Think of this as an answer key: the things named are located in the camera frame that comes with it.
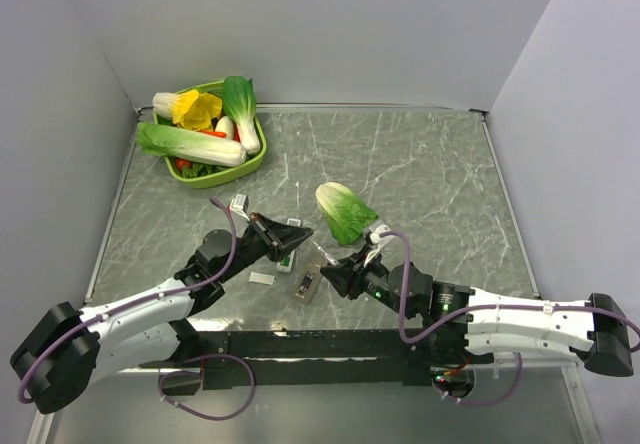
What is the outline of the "clear handled screwdriver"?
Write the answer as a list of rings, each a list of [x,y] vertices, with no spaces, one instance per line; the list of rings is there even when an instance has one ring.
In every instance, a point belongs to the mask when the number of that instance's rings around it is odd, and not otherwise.
[[[315,240],[311,239],[310,242],[316,247],[319,253],[325,258],[325,260],[330,265],[335,266],[338,264],[338,261],[332,255],[330,255],[328,251],[326,251],[322,246],[320,246]]]

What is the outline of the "long white remote control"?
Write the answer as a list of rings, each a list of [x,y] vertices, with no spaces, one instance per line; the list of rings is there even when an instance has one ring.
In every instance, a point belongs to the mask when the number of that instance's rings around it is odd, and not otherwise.
[[[302,225],[302,221],[297,218],[288,218],[287,225],[300,227]],[[294,260],[295,260],[296,250],[292,250],[288,253],[281,261],[279,261],[276,265],[276,270],[279,273],[290,274],[293,269]]]

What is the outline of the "white universal AC remote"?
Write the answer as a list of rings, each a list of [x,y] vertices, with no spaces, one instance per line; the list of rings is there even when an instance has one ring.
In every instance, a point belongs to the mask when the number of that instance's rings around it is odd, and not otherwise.
[[[309,304],[321,282],[323,259],[310,261],[300,275],[295,287],[294,298],[303,304]]]

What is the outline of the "white battery cover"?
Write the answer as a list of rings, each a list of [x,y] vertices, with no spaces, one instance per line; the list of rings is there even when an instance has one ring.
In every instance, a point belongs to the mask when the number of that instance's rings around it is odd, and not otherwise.
[[[249,276],[249,282],[271,286],[275,282],[275,276],[252,271]]]

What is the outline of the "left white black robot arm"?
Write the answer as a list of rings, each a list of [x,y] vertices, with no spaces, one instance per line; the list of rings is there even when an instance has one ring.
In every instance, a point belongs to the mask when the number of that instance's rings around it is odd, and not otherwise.
[[[122,369],[155,361],[189,364],[198,342],[188,317],[216,303],[224,282],[262,258],[280,261],[312,234],[253,213],[242,233],[206,234],[183,268],[148,290],[94,307],[54,305],[10,358],[20,379],[19,401],[50,414]]]

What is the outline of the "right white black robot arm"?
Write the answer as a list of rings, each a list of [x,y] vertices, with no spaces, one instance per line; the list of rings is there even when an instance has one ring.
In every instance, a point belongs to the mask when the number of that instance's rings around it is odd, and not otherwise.
[[[634,373],[631,322],[606,294],[573,302],[513,298],[436,281],[413,264],[388,270],[380,259],[366,264],[357,256],[321,274],[341,297],[367,294],[395,311],[401,340],[439,364],[514,353],[580,362],[604,376]]]

